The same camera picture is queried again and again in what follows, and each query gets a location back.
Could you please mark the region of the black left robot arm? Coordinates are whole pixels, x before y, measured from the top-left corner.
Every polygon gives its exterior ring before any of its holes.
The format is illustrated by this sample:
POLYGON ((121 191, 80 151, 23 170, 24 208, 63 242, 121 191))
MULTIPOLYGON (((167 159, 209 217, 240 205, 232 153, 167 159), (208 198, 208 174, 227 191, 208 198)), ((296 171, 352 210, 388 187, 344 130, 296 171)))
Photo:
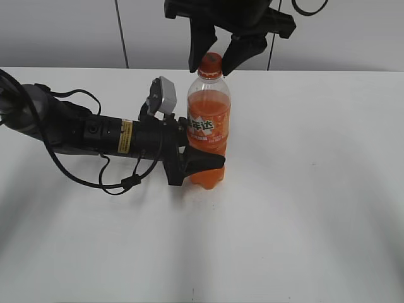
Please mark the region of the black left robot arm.
POLYGON ((176 119, 173 113, 176 105, 174 84, 164 77, 153 80, 138 121, 94 114, 86 107, 66 100, 74 93, 74 90, 57 93, 38 83, 22 85, 1 78, 1 123, 43 141, 53 161, 57 160, 58 153, 152 161, 145 173, 133 173, 118 184, 95 184, 70 175, 69 178, 77 183, 97 189, 121 187, 128 190, 162 162, 168 183, 181 186, 192 174, 224 166, 224 156, 190 146, 187 119, 176 119))

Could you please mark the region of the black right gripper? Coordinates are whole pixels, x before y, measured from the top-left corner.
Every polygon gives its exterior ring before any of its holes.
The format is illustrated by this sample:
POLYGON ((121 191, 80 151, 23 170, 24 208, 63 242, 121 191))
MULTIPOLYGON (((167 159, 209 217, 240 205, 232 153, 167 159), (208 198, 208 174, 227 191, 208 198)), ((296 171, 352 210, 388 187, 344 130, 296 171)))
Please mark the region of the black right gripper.
POLYGON ((296 29, 292 16, 270 8, 270 1, 176 0, 165 1, 165 17, 190 19, 189 71, 195 73, 205 54, 217 41, 215 27, 230 33, 231 42, 222 57, 222 73, 228 76, 250 58, 265 51, 267 33, 283 39, 296 29))

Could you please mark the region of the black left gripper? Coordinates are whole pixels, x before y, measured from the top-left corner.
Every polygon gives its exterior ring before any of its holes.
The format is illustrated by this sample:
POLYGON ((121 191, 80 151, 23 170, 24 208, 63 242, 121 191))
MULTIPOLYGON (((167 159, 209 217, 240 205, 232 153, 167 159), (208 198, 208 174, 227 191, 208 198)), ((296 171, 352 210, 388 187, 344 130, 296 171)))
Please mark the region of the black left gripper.
POLYGON ((165 115, 162 120, 148 114, 139 115, 134 125, 134 152, 140 159, 152 161, 140 174, 141 179, 147 177, 158 162, 163 163, 170 186, 181 186, 185 176, 223 168, 224 156, 187 146, 186 126, 187 119, 176 119, 174 114, 165 115))

